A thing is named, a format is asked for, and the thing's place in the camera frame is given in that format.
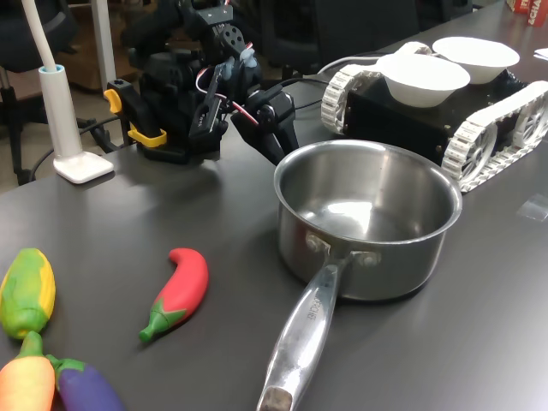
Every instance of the yellow clamp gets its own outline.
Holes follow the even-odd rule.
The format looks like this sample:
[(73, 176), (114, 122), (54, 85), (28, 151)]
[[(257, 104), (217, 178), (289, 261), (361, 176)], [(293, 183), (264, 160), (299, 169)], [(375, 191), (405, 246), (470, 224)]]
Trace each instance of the yellow clamp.
[(162, 132), (158, 137), (146, 137), (145, 135), (139, 133), (135, 126), (131, 124), (131, 130), (128, 131), (128, 136), (134, 139), (135, 141), (139, 141), (143, 146), (146, 146), (148, 148), (155, 148), (158, 146), (161, 146), (162, 144), (165, 144), (168, 142), (168, 135), (165, 131), (160, 129)]
[[(115, 90), (108, 89), (104, 91), (104, 96), (107, 100), (109, 100), (110, 103), (110, 112), (112, 114), (118, 114), (122, 112), (122, 101), (120, 100), (120, 96)], [(158, 146), (161, 146), (162, 144), (167, 143), (168, 141), (168, 135), (160, 129), (162, 132), (158, 137), (146, 137), (145, 135), (141, 134), (133, 124), (131, 124), (131, 130), (128, 131), (128, 136), (134, 139), (135, 141), (139, 141), (143, 146), (147, 146), (149, 148), (155, 148)]]
[(103, 95), (107, 100), (109, 100), (110, 112), (112, 114), (118, 114), (122, 111), (122, 101), (120, 100), (120, 96), (117, 92), (109, 88), (104, 91)]

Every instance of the saucepan rim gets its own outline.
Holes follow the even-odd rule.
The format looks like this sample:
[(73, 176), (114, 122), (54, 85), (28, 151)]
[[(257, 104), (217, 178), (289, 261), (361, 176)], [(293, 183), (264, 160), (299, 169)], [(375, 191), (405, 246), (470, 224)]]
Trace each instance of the saucepan rim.
[[(330, 231), (327, 231), (325, 229), (322, 229), (318, 225), (311, 223), (309, 220), (306, 220), (303, 216), (301, 216), (298, 212), (296, 212), (291, 206), (289, 206), (288, 202), (285, 200), (282, 194), (282, 188), (280, 187), (280, 183), (282, 180), (283, 172), (289, 167), (290, 164), (298, 161), (300, 158), (306, 156), (311, 150), (317, 149), (318, 147), (322, 146), (355, 146), (355, 147), (366, 147), (369, 149), (380, 151), (381, 149), (384, 150), (390, 150), (392, 152), (398, 152), (402, 155), (408, 156), (410, 158), (413, 158), (420, 163), (423, 163), (426, 167), (430, 168), (430, 170), (439, 176), (439, 178), (448, 186), (449, 189), (449, 195), (453, 200), (453, 212), (451, 213), (451, 217), (445, 222), (445, 224), (440, 227), (439, 229), (436, 229), (432, 233), (429, 233), (427, 235), (423, 235), (422, 237), (412, 238), (409, 240), (400, 240), (400, 241), (369, 241), (369, 240), (360, 240), (354, 237), (345, 236), (345, 235), (337, 235), (333, 234)], [(391, 146), (389, 144), (384, 143), (376, 143), (372, 141), (364, 141), (364, 140), (330, 140), (330, 141), (322, 141), (319, 143), (313, 143), (308, 146), (303, 146), (299, 148), (298, 150), (295, 150), (294, 152), (291, 152), (288, 156), (286, 156), (276, 167), (276, 170), (274, 171), (274, 189), (276, 190), (276, 195), (278, 199), (280, 200), (280, 203), (296, 218), (301, 220), (304, 224), (316, 229), (319, 233), (328, 235), (332, 238), (336, 238), (338, 240), (343, 241), (353, 241), (360, 244), (369, 244), (369, 245), (394, 245), (394, 244), (412, 244), (415, 242), (421, 242), (424, 240), (428, 240), (429, 238), (435, 237), (437, 235), (440, 235), (444, 233), (449, 227), (451, 227), (455, 221), (459, 218), (462, 211), (462, 195), (461, 190), (459, 189), (456, 182), (451, 179), (449, 176), (445, 174), (445, 172), (435, 163), (430, 161), (427, 158), (424, 158), (420, 156), (419, 154), (416, 154), (414, 152), (411, 152), (409, 150), (403, 149), (401, 147)]]

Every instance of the stainless steel saucepan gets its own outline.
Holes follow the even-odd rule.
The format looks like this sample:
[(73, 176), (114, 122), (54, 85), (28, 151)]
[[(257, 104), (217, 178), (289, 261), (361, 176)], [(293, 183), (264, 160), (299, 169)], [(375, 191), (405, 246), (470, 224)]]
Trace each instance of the stainless steel saucepan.
[(280, 253), (309, 283), (277, 340), (257, 409), (292, 411), (318, 363), (337, 295), (384, 301), (417, 290), (462, 197), (429, 160), (358, 140), (289, 154), (274, 186)]

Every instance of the white lamp base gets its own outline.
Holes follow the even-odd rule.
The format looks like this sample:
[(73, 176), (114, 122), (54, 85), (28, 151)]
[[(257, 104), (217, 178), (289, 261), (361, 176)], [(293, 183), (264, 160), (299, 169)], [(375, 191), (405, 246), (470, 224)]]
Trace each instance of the white lamp base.
[(53, 167), (57, 174), (74, 184), (89, 182), (114, 170), (114, 165), (110, 161), (91, 152), (55, 158)]

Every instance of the white card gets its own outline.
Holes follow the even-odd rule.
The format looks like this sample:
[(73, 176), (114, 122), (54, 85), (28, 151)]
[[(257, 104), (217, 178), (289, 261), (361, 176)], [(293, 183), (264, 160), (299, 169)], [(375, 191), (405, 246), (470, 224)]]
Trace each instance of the white card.
[(548, 58), (548, 49), (538, 49), (534, 52), (540, 54), (542, 57)]

